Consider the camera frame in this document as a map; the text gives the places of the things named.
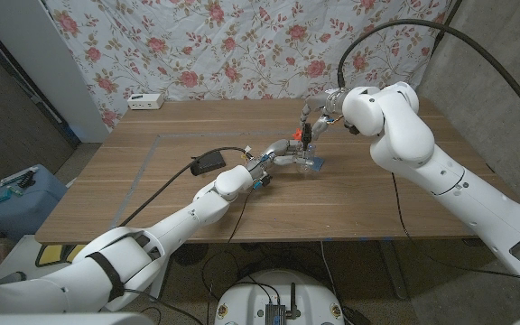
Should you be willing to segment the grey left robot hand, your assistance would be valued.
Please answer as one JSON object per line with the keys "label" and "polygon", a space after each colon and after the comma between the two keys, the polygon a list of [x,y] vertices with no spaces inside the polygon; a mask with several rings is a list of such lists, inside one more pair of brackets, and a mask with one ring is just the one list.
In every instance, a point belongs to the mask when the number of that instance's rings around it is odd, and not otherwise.
{"label": "grey left robot hand", "polygon": [[246,164],[254,181],[268,174],[274,166],[296,164],[301,171],[309,171],[316,166],[314,154],[309,146],[299,140],[281,139],[269,145],[258,156],[251,158]]}

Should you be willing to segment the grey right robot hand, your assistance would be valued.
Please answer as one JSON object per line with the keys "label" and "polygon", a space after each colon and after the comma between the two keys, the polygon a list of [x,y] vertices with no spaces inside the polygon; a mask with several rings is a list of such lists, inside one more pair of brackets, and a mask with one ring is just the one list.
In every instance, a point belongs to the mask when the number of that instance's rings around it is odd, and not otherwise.
{"label": "grey right robot hand", "polygon": [[308,116],[313,111],[320,112],[320,117],[311,125],[311,140],[316,141],[329,125],[334,124],[342,116],[342,105],[348,90],[332,88],[309,96],[304,101],[300,116],[300,127],[307,124]]}

